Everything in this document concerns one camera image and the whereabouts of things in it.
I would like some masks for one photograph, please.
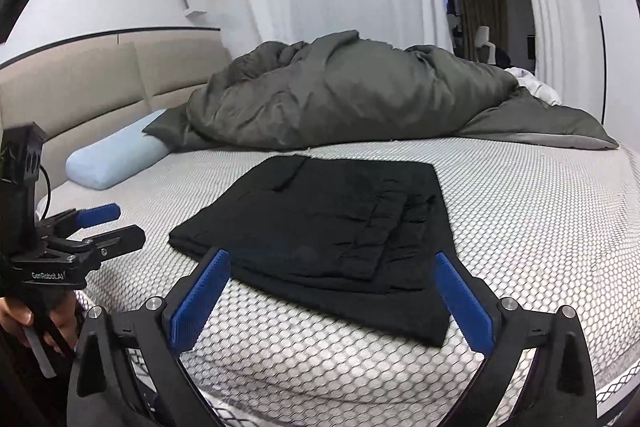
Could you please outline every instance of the mattress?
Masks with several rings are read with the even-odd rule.
[[[598,399],[612,392],[610,382],[638,372],[640,173],[634,152],[448,138],[303,153],[433,164],[468,270],[498,297],[511,296],[526,309],[576,308],[602,390]],[[272,154],[229,148],[174,154],[108,190],[71,182],[55,189],[52,212],[111,201],[122,208],[118,222],[76,237],[130,224],[146,232],[142,250],[88,277],[86,301],[124,311],[165,295],[195,264],[169,247],[168,232]],[[509,415],[533,354],[523,354],[492,425]],[[229,425],[391,427],[437,423],[482,357],[469,350],[453,321],[445,346],[435,349],[232,280],[194,350],[181,359]]]

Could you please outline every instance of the beige upholstered headboard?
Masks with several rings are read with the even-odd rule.
[[[0,130],[34,121],[49,136],[52,188],[75,150],[185,102],[229,62],[212,28],[142,28],[62,41],[0,65]],[[42,179],[37,198],[46,193]]]

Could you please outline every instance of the pillow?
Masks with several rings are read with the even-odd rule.
[[[75,151],[66,160],[66,177],[82,187],[104,190],[150,167],[169,154],[158,138],[142,130],[164,109],[138,120],[107,138]]]

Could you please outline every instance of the silver pivot bolt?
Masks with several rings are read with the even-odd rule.
[[[562,315],[568,319],[575,317],[575,310],[571,306],[562,306]]]
[[[502,304],[502,307],[505,310],[508,310],[510,312],[518,309],[518,303],[516,302],[516,299],[513,299],[511,297],[505,297],[504,299],[501,299],[500,304]]]
[[[147,302],[145,302],[145,308],[147,310],[157,310],[160,306],[162,306],[161,297],[151,297]]]
[[[97,319],[101,313],[102,308],[100,308],[100,306],[94,306],[89,310],[89,313],[87,313],[87,315],[89,315],[90,319]]]

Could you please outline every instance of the black pants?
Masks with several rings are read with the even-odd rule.
[[[169,243],[224,248],[235,279],[365,327],[441,346],[449,326],[432,266],[455,249],[429,164],[274,156]]]

